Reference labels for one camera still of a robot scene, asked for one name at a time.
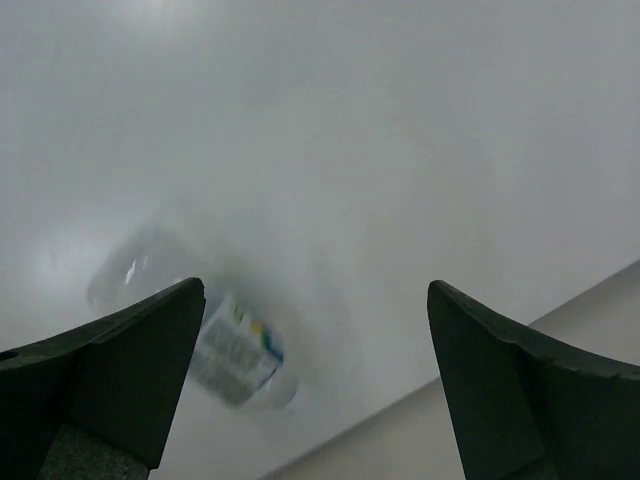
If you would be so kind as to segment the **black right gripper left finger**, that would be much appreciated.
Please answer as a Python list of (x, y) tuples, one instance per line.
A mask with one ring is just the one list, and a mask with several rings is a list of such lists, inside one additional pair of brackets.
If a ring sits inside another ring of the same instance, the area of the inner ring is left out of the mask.
[(189, 278), (1, 354), (4, 479), (146, 479), (158, 468), (205, 307)]

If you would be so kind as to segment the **squashed clear blue-label bottle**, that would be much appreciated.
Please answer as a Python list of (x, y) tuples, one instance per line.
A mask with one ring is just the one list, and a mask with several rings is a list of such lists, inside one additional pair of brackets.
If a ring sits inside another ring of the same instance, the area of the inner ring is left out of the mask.
[(279, 332), (171, 230), (146, 226), (117, 244), (91, 279), (87, 300), (97, 314), (108, 315), (190, 277), (202, 281), (205, 298), (191, 378), (230, 407), (289, 405), (299, 381)]

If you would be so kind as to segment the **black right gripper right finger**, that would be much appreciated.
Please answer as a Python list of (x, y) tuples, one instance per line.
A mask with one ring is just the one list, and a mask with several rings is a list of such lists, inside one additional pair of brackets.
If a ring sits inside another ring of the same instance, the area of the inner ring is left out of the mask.
[(639, 368), (430, 283), (432, 341), (468, 479), (636, 479)]

